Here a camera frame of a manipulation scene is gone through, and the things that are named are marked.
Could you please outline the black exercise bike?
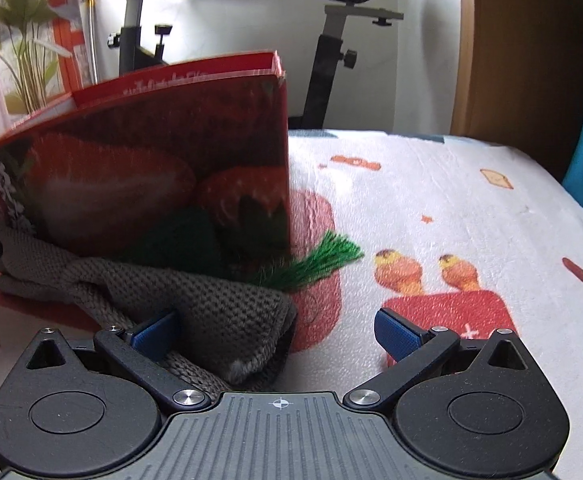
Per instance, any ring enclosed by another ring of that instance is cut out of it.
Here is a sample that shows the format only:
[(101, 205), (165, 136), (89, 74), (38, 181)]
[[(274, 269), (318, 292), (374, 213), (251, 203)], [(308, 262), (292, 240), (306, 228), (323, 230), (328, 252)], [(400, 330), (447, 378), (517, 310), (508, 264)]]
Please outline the black exercise bike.
[(395, 110), (395, 0), (86, 0), (97, 80), (164, 44), (169, 63), (275, 50), (287, 70), (295, 128), (387, 130)]

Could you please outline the red strawberry cardboard box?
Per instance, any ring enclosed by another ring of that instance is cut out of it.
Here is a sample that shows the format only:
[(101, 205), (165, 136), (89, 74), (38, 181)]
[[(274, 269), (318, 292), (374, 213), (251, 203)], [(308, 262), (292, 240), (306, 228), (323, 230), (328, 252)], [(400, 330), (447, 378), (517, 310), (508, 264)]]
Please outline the red strawberry cardboard box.
[(80, 257), (243, 280), (291, 250), (274, 51), (139, 70), (0, 136), (0, 226)]

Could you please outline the wooden door frame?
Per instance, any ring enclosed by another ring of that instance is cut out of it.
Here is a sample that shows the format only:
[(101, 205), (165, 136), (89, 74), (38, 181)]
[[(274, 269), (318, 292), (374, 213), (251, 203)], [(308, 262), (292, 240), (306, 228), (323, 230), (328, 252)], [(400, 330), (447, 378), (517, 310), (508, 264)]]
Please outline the wooden door frame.
[(451, 133), (523, 151), (555, 179), (583, 126), (583, 0), (461, 0)]

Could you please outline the printed white tablecloth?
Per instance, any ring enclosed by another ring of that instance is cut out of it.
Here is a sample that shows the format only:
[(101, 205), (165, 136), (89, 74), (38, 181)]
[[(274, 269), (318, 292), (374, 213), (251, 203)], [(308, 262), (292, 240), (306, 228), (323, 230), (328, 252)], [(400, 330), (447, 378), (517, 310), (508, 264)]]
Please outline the printed white tablecloth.
[(557, 471), (583, 479), (583, 209), (513, 150), (449, 136), (290, 136), (293, 243), (327, 229), (362, 260), (301, 294), (279, 385), (348, 390), (387, 358), (372, 317), (389, 307), (467, 339), (512, 327), (564, 402), (570, 434)]

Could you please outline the grey knitted cloth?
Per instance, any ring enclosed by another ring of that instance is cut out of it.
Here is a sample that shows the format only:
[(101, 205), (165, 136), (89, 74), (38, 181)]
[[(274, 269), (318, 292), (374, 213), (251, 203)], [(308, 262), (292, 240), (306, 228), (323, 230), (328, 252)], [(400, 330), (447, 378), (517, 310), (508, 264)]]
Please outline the grey knitted cloth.
[(175, 316), (159, 364), (217, 398), (266, 391), (285, 366), (298, 310), (277, 290), (103, 258), (82, 258), (0, 226), (0, 292), (80, 308), (100, 327)]

